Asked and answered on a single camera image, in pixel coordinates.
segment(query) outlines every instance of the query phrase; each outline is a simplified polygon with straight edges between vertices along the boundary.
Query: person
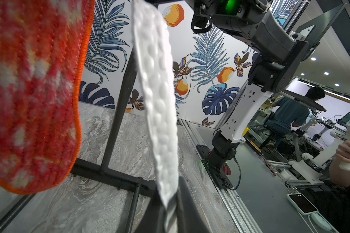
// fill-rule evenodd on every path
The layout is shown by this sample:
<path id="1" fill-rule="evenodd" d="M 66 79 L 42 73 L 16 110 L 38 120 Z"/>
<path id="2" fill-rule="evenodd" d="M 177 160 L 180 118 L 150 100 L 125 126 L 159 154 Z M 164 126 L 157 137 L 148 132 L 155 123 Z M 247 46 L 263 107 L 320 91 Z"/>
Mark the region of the person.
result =
<path id="1" fill-rule="evenodd" d="M 325 97 L 325 91 L 320 87 L 310 88 L 305 97 L 311 100 L 319 100 Z M 308 107 L 288 98 L 284 97 L 275 101 L 272 107 L 280 106 L 273 119 L 267 121 L 267 126 L 275 130 L 275 132 L 285 135 L 290 132 L 290 125 L 298 127 L 306 123 L 306 119 L 310 114 Z M 266 147 L 270 150 L 275 150 L 280 144 L 282 138 L 277 134 L 271 133 L 270 140 L 266 144 Z"/>
<path id="2" fill-rule="evenodd" d="M 300 192 L 340 233 L 350 233 L 350 171 L 340 169 L 340 162 L 350 163 L 350 141 L 338 146 L 329 167 L 331 182 L 338 187 L 331 191 L 305 189 Z"/>

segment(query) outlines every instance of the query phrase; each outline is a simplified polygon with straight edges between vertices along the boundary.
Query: smartphone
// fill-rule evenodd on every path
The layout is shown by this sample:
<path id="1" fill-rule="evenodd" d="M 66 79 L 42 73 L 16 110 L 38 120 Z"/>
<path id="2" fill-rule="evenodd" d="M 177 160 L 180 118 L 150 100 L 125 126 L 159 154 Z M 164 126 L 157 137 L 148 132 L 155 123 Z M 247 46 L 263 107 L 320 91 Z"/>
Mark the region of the smartphone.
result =
<path id="1" fill-rule="evenodd" d="M 318 209 L 301 193 L 290 193 L 288 200 L 302 215 L 316 213 Z"/>

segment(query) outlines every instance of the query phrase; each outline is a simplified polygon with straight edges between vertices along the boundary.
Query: wallpaper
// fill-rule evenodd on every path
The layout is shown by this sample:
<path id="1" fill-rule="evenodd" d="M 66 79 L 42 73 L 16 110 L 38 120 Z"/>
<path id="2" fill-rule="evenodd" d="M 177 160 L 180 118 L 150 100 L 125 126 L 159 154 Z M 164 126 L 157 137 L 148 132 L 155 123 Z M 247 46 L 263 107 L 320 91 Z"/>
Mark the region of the wallpaper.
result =
<path id="1" fill-rule="evenodd" d="M 193 10 L 184 1 L 161 4 L 158 10 L 170 34 L 177 116 L 213 127 L 247 80 L 257 53 L 214 26 L 194 34 Z M 129 0 L 96 0 L 80 101 L 115 109 L 133 44 L 130 19 Z M 126 112 L 145 113 L 138 78 Z"/>
<path id="2" fill-rule="evenodd" d="M 273 2 L 271 11 L 276 19 L 276 22 L 278 22 L 280 26 L 282 26 L 287 20 L 297 3 L 298 0 L 276 0 Z"/>

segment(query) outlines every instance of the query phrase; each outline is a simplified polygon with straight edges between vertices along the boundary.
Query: textured white mat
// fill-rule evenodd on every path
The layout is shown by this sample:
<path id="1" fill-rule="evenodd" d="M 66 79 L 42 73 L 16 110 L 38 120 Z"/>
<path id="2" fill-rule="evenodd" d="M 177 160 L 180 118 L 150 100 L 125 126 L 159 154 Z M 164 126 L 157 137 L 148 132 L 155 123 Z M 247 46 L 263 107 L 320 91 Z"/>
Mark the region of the textured white mat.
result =
<path id="1" fill-rule="evenodd" d="M 138 73 L 156 166 L 156 182 L 163 205 L 178 188 L 178 138 L 172 56 L 166 22 L 143 0 L 133 1 L 133 34 Z"/>

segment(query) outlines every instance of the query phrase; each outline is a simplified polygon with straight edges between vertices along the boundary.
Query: hand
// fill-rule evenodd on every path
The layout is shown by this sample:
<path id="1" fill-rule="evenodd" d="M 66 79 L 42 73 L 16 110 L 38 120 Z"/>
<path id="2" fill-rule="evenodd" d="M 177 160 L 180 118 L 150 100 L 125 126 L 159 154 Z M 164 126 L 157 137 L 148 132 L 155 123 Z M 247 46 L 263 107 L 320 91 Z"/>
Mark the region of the hand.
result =
<path id="1" fill-rule="evenodd" d="M 338 146 L 335 157 L 343 162 L 350 163 L 350 141 L 345 141 Z"/>

